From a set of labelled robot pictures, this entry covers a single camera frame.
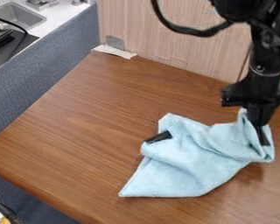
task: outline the sink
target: sink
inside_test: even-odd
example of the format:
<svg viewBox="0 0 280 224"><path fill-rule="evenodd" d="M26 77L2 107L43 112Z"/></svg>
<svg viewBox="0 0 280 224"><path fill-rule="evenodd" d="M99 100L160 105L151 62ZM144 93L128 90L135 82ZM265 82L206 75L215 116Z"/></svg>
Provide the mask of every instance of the sink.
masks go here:
<svg viewBox="0 0 280 224"><path fill-rule="evenodd" d="M18 3L6 3L0 6L0 18L20 25L27 31L46 21L45 17L32 10L26 9Z"/></svg>

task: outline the towel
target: towel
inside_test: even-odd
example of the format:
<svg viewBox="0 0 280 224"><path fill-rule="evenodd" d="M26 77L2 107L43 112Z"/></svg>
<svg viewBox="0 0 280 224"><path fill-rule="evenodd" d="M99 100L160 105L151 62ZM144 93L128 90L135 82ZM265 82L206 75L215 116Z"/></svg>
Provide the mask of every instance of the towel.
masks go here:
<svg viewBox="0 0 280 224"><path fill-rule="evenodd" d="M224 184L249 163L268 163L275 158L269 125L262 131L270 146L261 146L243 108L235 123L209 127L168 114L158 125L158 132L168 130L172 139L142 144L143 161L120 197L198 197Z"/></svg>

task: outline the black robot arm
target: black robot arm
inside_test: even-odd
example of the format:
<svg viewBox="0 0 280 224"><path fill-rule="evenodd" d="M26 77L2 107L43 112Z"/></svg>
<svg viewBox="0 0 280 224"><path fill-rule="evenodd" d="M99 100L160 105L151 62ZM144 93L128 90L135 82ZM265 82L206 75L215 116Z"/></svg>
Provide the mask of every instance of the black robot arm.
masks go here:
<svg viewBox="0 0 280 224"><path fill-rule="evenodd" d="M248 119L255 126L261 144L267 145L269 141L262 132L262 126L270 121L280 105L280 0L210 2L226 22L200 31L168 21L158 7L158 0L151 0L163 25L178 33L211 37L233 23L250 25L253 45L248 74L244 80L222 90L221 103L223 107L241 106L247 109Z"/></svg>

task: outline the white paper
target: white paper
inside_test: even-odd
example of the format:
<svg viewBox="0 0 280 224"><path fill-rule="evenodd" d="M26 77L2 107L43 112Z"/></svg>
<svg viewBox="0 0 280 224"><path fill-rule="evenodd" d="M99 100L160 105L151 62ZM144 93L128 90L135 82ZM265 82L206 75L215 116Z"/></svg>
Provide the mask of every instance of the white paper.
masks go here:
<svg viewBox="0 0 280 224"><path fill-rule="evenodd" d="M125 51L119 50L119 49L114 48L110 45L99 45L92 50L97 51L97 52L101 52L101 53L114 54L114 55L120 56L120 57L122 57L126 60L130 60L131 58L133 58L137 55L136 53L125 52Z"/></svg>

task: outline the table surface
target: table surface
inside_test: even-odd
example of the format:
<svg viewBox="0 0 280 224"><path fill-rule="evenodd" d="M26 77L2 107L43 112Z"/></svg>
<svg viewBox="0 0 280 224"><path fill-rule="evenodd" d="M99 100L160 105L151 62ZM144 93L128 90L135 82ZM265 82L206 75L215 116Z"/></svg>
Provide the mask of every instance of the table surface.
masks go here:
<svg viewBox="0 0 280 224"><path fill-rule="evenodd" d="M276 161L251 164L198 198L121 199L142 140L171 112L232 122L224 83L135 57L91 53L0 134L0 176L82 223L280 223L280 109Z"/></svg>

